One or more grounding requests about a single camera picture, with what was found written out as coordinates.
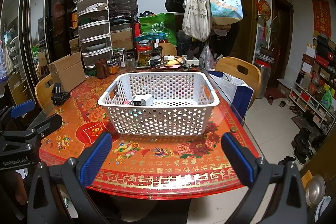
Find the white plastic basket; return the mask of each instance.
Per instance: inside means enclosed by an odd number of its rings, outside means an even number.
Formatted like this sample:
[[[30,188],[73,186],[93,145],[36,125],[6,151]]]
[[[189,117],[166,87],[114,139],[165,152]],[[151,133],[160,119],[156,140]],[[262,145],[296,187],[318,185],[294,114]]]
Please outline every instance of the white plastic basket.
[[[152,106],[123,105],[133,95],[148,93]],[[117,132],[152,136],[200,135],[218,104],[213,87],[200,72],[126,73],[98,100]]]

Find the wooden chair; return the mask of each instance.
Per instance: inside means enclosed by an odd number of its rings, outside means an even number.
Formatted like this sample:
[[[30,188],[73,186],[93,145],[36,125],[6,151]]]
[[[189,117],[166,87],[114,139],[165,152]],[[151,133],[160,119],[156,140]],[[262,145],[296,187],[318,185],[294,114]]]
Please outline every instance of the wooden chair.
[[[238,70],[238,67],[241,66],[241,71],[245,70],[247,74],[244,74]],[[260,70],[244,60],[240,60],[235,57],[227,56],[221,58],[217,64],[215,70],[225,72],[229,75],[232,75],[236,78],[243,80],[247,85],[253,89],[253,97],[249,108],[251,107],[254,99],[257,97],[260,83],[261,83],[261,73]]]
[[[164,55],[177,56],[177,50],[176,50],[176,48],[173,44],[159,43],[159,46],[162,47],[162,56],[164,56]]]
[[[41,79],[35,87],[36,99],[42,109],[44,109],[50,102],[53,94],[54,84],[50,87],[46,87],[46,83],[51,80],[51,75],[47,75]]]

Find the green shopping bag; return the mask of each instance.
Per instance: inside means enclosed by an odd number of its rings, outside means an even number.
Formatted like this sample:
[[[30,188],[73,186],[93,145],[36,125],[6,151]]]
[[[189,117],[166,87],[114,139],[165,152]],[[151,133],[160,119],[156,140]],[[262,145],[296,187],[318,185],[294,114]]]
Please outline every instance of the green shopping bag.
[[[140,17],[141,33],[165,33],[169,43],[177,46],[176,27],[174,13],[161,13],[158,15],[150,15]]]

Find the dining table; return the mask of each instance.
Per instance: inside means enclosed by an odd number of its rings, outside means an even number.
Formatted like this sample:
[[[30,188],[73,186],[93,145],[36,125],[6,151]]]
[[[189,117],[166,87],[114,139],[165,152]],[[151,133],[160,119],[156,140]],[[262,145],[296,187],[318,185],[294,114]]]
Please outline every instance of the dining table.
[[[112,135],[112,149],[94,182],[93,190],[140,199],[199,198],[239,187],[234,169],[221,148],[221,136],[232,132],[255,157],[263,156],[244,119],[220,87],[202,70],[219,97],[207,127],[198,136],[142,136],[119,134],[98,99],[117,74],[88,77],[61,106],[50,102],[30,127],[57,113],[62,126],[42,140],[39,156],[47,165],[78,157],[102,132]]]

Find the blue gripper pad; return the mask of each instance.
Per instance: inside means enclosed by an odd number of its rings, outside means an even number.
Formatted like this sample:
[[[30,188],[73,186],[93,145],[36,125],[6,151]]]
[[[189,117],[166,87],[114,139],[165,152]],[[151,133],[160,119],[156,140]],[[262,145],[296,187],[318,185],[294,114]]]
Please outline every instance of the blue gripper pad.
[[[33,100],[28,100],[18,106],[13,107],[12,111],[10,112],[10,116],[12,118],[18,118],[23,114],[26,114],[27,112],[33,110],[34,108],[35,102]]]
[[[240,145],[231,132],[222,135],[221,144],[241,184],[250,187],[258,173],[256,158],[247,147]]]
[[[90,186],[112,148],[112,136],[103,132],[91,147],[78,157],[76,176],[83,187]]]

